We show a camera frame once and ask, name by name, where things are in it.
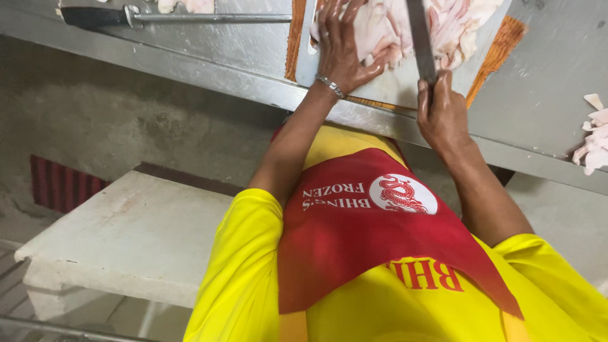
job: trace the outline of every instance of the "dragon logo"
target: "dragon logo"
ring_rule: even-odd
[[[371,200],[390,211],[436,214],[437,199],[422,184],[403,176],[389,174],[378,177],[370,186]]]

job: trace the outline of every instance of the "knife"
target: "knife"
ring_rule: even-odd
[[[96,7],[62,7],[60,10],[66,24],[86,30],[121,25],[141,29],[143,23],[250,24],[291,22],[291,14],[155,14],[140,13],[139,8],[133,5],[125,5],[121,10]]]
[[[429,26],[426,23],[426,11],[424,10],[423,0],[405,0],[407,11],[410,15],[410,25],[412,26],[412,40],[416,53],[416,64],[420,79],[429,84],[430,89],[434,89],[437,82],[437,70],[435,69],[435,57],[430,45]]]

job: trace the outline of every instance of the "black knife handle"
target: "black knife handle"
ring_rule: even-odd
[[[103,26],[129,24],[124,10],[100,9],[96,7],[62,7],[61,15],[66,24],[86,30]]]

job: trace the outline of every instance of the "cutting board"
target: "cutting board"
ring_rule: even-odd
[[[488,22],[477,30],[477,51],[469,61],[463,63],[454,71],[452,87],[456,92],[466,96],[471,89],[473,81],[494,41],[496,32],[498,32],[500,24],[511,5],[511,1],[504,0]],[[308,26],[313,22],[316,7],[317,0],[306,2],[298,62],[295,69],[297,83],[306,87],[314,83],[314,75],[317,72],[320,58],[319,51],[310,44],[310,30],[308,29]],[[398,68],[385,72],[370,83],[353,91],[350,95],[397,106],[416,108],[419,78],[416,60],[414,57],[410,57],[402,61]]]

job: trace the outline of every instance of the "red dragon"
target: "red dragon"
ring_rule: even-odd
[[[383,177],[388,178],[380,181],[380,186],[383,188],[380,198],[389,201],[386,210],[408,211],[406,208],[410,208],[422,214],[428,213],[422,202],[416,201],[414,198],[414,189],[409,184],[410,181],[403,182],[391,175],[384,175]],[[405,192],[395,190],[399,187],[403,188]]]

